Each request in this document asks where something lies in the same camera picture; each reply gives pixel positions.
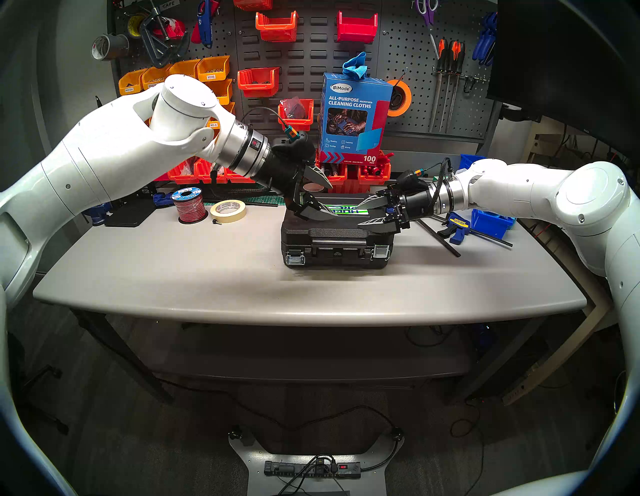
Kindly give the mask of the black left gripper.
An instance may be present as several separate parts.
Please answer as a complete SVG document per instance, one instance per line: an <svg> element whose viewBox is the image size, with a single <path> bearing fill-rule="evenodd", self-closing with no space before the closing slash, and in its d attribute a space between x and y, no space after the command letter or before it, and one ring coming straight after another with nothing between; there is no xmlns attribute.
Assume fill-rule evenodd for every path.
<svg viewBox="0 0 640 496"><path fill-rule="evenodd" d="M325 173L313 164L305 166L305 178L321 189L333 188ZM301 219L323 222L337 218L333 210L316 199L312 198L306 202L301 200L301 163L291 161L287 154L270 149L264 160L259 163L259 168L254 173L254 181L282 197L287 209Z"/></svg>

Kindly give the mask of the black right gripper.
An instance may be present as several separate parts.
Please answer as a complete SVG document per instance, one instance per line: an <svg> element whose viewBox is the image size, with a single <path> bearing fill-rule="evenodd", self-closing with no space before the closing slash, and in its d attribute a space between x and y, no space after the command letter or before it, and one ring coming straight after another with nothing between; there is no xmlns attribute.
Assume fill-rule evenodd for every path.
<svg viewBox="0 0 640 496"><path fill-rule="evenodd" d="M358 228L370 233L401 232L409 227L409 222L431 215L442 213L444 207L444 190L432 197L435 191L402 192L392 189L392 193L376 193L362 200L356 209L372 210L393 207L393 214L371 218L358 224Z"/></svg>

